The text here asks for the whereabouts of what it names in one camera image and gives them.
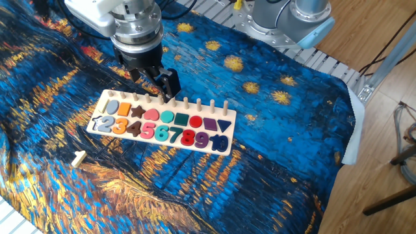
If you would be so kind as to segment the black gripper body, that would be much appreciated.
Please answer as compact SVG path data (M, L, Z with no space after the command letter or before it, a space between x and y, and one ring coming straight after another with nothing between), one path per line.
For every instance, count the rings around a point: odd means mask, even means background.
M152 68L162 66L163 47L162 44L143 53L128 53L112 46L114 56L121 65L126 68Z

